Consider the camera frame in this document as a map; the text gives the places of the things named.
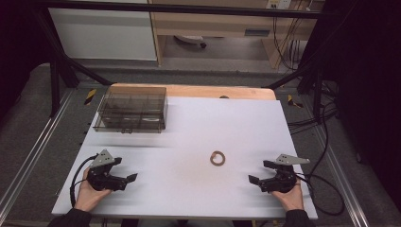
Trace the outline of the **person's right hand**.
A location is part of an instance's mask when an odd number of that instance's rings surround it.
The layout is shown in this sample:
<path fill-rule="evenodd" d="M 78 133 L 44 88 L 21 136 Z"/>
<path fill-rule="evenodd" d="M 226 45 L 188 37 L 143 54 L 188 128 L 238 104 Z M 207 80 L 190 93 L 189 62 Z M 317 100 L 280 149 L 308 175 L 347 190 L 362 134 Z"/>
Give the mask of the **person's right hand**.
<path fill-rule="evenodd" d="M 287 193 L 273 191 L 271 194 L 280 201 L 286 212 L 305 209 L 300 179 L 297 180 L 293 188 Z"/>

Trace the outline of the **wooden table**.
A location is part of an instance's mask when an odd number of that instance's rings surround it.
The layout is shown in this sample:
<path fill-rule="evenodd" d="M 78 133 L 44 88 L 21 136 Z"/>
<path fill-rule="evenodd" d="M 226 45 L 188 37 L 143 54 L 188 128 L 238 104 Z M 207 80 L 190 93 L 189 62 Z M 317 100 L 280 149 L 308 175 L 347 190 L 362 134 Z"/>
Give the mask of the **wooden table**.
<path fill-rule="evenodd" d="M 276 99 L 275 93 L 271 89 L 241 86 L 115 83 L 110 87 L 110 90 L 113 92 L 129 93 L 137 88 L 165 88 L 168 96 L 211 98 L 227 96 L 230 99 Z"/>

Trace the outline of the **aluminium rail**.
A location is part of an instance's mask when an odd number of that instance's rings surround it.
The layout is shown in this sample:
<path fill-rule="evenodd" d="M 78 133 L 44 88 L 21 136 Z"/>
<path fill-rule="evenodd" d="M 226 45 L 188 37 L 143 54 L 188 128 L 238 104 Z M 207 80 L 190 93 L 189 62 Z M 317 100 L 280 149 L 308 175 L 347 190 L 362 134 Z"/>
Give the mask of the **aluminium rail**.
<path fill-rule="evenodd" d="M 24 187 L 32 169 L 38 162 L 43 150 L 45 149 L 49 139 L 51 138 L 54 130 L 58 126 L 66 108 L 68 107 L 71 96 L 75 92 L 74 89 L 67 89 L 61 99 L 60 108 L 56 111 L 55 115 L 50 117 L 41 134 L 37 138 L 35 144 L 30 149 L 29 154 L 25 158 L 23 164 L 19 168 L 17 174 L 13 178 L 9 188 L 4 196 L 0 199 L 0 223 L 4 222 L 11 207 L 18 198 L 22 188 Z"/>
<path fill-rule="evenodd" d="M 324 130 L 323 125 L 315 127 L 315 133 L 319 139 L 320 145 L 323 147 L 324 159 L 333 175 L 337 189 L 341 193 L 347 212 L 355 227 L 370 227 L 369 221 L 362 210 L 357 196 L 348 181 L 345 171 L 342 169 L 334 150 L 328 142 L 328 133 Z"/>

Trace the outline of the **white chair base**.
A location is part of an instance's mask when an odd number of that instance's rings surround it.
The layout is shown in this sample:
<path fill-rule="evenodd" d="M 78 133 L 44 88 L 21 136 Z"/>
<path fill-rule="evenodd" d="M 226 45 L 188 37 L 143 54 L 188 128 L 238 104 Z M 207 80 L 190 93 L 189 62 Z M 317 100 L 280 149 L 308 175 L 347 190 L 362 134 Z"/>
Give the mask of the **white chair base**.
<path fill-rule="evenodd" d="M 204 42 L 202 36 L 181 36 L 176 35 L 176 39 L 188 43 L 188 44 L 198 44 L 201 48 L 205 48 L 207 44 Z"/>

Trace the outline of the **white cabinet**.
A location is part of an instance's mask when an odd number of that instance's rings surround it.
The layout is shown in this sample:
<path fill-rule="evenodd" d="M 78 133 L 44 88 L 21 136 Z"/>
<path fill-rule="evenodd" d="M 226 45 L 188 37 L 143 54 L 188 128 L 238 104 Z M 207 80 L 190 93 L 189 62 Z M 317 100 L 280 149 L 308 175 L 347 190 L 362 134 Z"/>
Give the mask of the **white cabinet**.
<path fill-rule="evenodd" d="M 50 9 L 64 52 L 74 59 L 157 59 L 148 12 Z"/>

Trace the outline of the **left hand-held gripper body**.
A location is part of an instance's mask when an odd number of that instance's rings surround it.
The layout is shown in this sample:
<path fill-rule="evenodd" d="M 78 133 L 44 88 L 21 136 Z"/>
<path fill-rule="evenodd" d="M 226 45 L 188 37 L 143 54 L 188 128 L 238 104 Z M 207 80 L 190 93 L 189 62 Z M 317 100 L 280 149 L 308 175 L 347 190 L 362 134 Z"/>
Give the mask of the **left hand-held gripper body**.
<path fill-rule="evenodd" d="M 109 151 L 103 149 L 89 166 L 87 182 L 93 189 L 111 189 L 112 191 L 124 190 L 127 186 L 126 178 L 116 177 L 110 174 L 113 156 Z"/>

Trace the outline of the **dark transparent drawer organizer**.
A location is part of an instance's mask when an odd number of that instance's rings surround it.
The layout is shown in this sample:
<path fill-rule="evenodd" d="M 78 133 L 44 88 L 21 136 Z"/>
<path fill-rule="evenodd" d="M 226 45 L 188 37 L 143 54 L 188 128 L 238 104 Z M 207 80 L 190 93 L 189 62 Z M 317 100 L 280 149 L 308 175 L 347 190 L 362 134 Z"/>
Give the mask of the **dark transparent drawer organizer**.
<path fill-rule="evenodd" d="M 161 133 L 167 119 L 166 87 L 112 86 L 97 109 L 95 131 Z"/>

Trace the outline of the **black metal frame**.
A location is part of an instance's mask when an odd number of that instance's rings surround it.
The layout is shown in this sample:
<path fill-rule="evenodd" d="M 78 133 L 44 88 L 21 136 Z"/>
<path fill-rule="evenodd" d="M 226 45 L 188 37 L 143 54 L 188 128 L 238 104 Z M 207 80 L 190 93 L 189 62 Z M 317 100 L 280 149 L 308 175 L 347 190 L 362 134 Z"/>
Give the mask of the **black metal frame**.
<path fill-rule="evenodd" d="M 61 47 L 61 42 L 57 39 L 57 32 L 50 28 L 49 23 L 44 19 L 45 9 L 87 9 L 102 11 L 129 11 L 129 12 L 157 12 L 175 14 L 197 14 L 197 15 L 227 15 L 245 17 L 271 17 L 271 18 L 295 18 L 295 19 L 331 19 L 336 17 L 332 12 L 324 11 L 300 11 L 289 9 L 250 9 L 250 8 L 230 8 L 230 7 L 211 7 L 211 6 L 191 6 L 191 5 L 168 5 L 168 4 L 141 4 L 141 3 L 120 3 L 120 2 L 98 2 L 98 1 L 73 1 L 73 0 L 33 0 L 32 8 L 36 10 L 34 18 L 43 31 L 46 41 L 50 46 L 50 53 L 55 61 L 63 69 L 60 70 L 61 76 L 67 79 L 68 86 L 77 86 L 72 82 L 76 74 L 72 69 L 88 76 L 94 81 L 108 86 L 111 81 L 104 79 L 98 74 L 90 71 L 77 61 L 72 60 Z"/>

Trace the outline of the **white power strip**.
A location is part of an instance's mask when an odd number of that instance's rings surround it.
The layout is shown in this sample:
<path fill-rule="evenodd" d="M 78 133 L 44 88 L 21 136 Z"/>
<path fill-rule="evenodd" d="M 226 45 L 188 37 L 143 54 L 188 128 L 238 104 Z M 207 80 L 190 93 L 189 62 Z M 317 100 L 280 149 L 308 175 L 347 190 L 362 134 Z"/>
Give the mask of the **white power strip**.
<path fill-rule="evenodd" d="M 291 0 L 268 0 L 268 9 L 288 9 Z"/>

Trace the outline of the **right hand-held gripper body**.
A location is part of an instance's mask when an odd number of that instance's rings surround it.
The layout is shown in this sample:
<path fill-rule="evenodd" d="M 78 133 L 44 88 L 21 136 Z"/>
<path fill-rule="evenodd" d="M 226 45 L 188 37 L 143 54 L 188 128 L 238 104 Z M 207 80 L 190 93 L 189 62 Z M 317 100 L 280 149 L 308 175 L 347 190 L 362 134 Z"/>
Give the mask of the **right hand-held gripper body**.
<path fill-rule="evenodd" d="M 297 176 L 294 171 L 294 165 L 309 164 L 310 161 L 305 158 L 291 156 L 287 154 L 279 155 L 275 161 L 278 167 L 274 169 L 276 174 L 274 177 L 259 180 L 259 187 L 262 192 L 279 191 L 287 193 L 290 191 L 297 182 Z"/>

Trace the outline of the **white board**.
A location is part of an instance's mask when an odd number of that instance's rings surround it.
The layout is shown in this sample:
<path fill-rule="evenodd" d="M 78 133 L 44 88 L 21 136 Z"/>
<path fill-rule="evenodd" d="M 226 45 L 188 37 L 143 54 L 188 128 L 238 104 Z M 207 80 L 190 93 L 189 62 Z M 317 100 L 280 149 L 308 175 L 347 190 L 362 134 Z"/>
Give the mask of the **white board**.
<path fill-rule="evenodd" d="M 94 210 L 108 218 L 281 218 L 272 195 L 249 182 L 274 176 L 263 165 L 294 155 L 277 100 L 174 97 L 167 100 L 161 133 L 89 130 L 74 162 L 106 149 L 121 157 L 114 176 L 137 173 L 135 182 L 112 193 Z"/>

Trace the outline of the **person's left hand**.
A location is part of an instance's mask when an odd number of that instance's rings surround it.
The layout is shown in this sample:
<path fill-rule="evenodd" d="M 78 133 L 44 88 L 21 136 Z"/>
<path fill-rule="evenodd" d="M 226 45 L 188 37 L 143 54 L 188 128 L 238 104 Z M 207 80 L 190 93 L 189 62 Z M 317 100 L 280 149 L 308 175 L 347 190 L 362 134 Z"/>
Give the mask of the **person's left hand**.
<path fill-rule="evenodd" d="M 78 197 L 74 205 L 75 209 L 84 212 L 90 212 L 97 207 L 97 205 L 107 196 L 112 193 L 111 189 L 102 189 L 97 191 L 86 181 L 89 173 L 89 168 L 83 172 L 82 182 L 79 185 Z"/>

